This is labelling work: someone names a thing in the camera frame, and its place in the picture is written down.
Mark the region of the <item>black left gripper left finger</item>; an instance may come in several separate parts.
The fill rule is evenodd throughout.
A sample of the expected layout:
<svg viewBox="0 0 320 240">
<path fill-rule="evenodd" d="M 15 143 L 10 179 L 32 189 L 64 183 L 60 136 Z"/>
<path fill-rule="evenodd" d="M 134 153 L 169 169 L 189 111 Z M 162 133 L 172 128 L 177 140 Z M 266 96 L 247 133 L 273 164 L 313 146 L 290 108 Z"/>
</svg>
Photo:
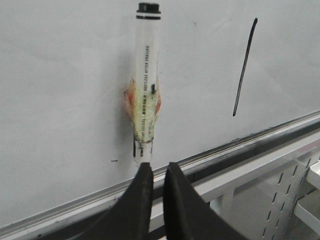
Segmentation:
<svg viewBox="0 0 320 240">
<path fill-rule="evenodd" d="M 146 240 L 153 203 L 153 171 L 143 162 L 115 205 L 76 240 Z"/>
</svg>

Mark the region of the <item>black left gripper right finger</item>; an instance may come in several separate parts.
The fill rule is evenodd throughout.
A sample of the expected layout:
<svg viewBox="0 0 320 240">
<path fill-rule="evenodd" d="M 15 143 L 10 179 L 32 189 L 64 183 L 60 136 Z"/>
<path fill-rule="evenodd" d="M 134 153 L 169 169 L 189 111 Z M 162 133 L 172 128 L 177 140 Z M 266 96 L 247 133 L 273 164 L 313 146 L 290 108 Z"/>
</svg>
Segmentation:
<svg viewBox="0 0 320 240">
<path fill-rule="evenodd" d="M 175 162 L 166 170 L 162 202 L 168 240 L 246 239 L 203 201 Z"/>
</svg>

